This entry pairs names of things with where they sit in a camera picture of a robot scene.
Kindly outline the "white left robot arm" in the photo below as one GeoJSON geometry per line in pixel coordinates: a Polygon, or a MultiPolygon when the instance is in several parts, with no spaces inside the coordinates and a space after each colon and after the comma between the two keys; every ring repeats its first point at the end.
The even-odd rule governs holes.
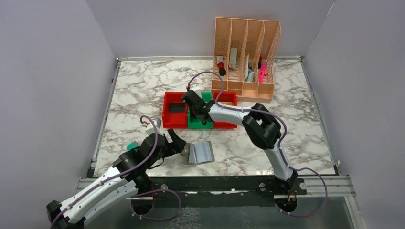
{"type": "Polygon", "coordinates": [[[156,190],[146,171],[159,159],[181,153],[187,144],[173,129],[168,133],[171,142],[165,134],[152,133],[142,144],[122,153],[107,172],[78,194],[61,202],[51,201],[46,206],[51,228],[82,229],[91,215],[115,201],[154,193],[156,190]]]}

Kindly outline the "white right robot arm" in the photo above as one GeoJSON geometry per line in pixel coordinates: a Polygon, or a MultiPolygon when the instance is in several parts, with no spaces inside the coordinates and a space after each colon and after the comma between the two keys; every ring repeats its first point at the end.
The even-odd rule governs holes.
{"type": "Polygon", "coordinates": [[[242,126],[251,142],[263,149],[274,170],[277,185],[290,190],[298,175],[292,169],[280,147],[281,125],[262,104],[253,107],[224,105],[210,100],[205,102],[195,91],[189,90],[182,100],[200,121],[226,122],[242,126]]]}

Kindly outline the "grey card holder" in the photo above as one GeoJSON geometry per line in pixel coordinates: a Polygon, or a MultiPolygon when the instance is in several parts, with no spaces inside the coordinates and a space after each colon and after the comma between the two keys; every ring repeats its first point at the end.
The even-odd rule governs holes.
{"type": "Polygon", "coordinates": [[[215,161],[211,141],[189,144],[181,152],[184,165],[200,165],[215,161]]]}

